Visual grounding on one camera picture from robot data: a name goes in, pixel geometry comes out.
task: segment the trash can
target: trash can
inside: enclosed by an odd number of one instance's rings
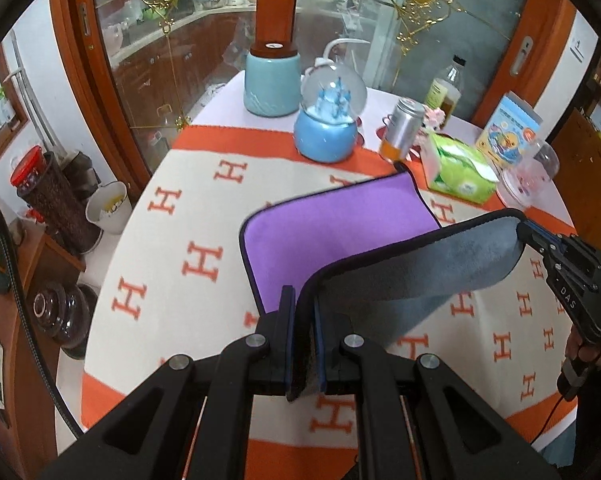
[[[88,253],[97,245],[102,231],[85,218],[84,208],[74,196],[54,154],[47,152],[44,159],[42,173],[29,187],[17,187],[16,192],[48,225],[61,232],[67,244],[78,253]]]
[[[131,215],[127,186],[119,180],[99,186],[85,207],[87,220],[113,235],[122,234]]]

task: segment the door handle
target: door handle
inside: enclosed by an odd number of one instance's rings
[[[80,23],[83,26],[83,36],[91,36],[91,31],[89,30],[89,21],[87,19],[87,4],[82,3],[79,6],[80,12]]]
[[[518,54],[516,55],[516,59],[513,60],[511,68],[509,69],[510,75],[516,77],[520,74],[522,66],[525,64],[525,61],[529,57],[529,53],[531,52],[533,46],[534,40],[532,40],[530,36],[525,36],[525,39],[522,40],[522,44],[520,45]]]

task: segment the wooden lid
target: wooden lid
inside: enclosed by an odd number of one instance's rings
[[[249,50],[252,56],[266,59],[285,59],[298,54],[298,49],[291,41],[256,41]]]

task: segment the white bucket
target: white bucket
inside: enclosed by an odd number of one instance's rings
[[[122,203],[113,212],[108,212],[120,200]],[[132,203],[127,196],[127,186],[120,181],[99,186],[85,207],[87,220],[113,235],[122,233],[131,215]]]

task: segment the metal screw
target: metal screw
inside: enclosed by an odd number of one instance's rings
[[[421,365],[427,370],[436,370],[440,366],[440,359],[434,354],[423,354],[421,355]]]
[[[187,366],[189,366],[189,357],[184,354],[174,355],[169,360],[169,367],[172,370],[184,370]]]
[[[365,339],[358,334],[349,334],[348,336],[345,336],[344,343],[350,348],[358,348],[365,343]]]
[[[258,348],[267,342],[267,338],[263,334],[251,334],[247,336],[245,342],[251,348]]]

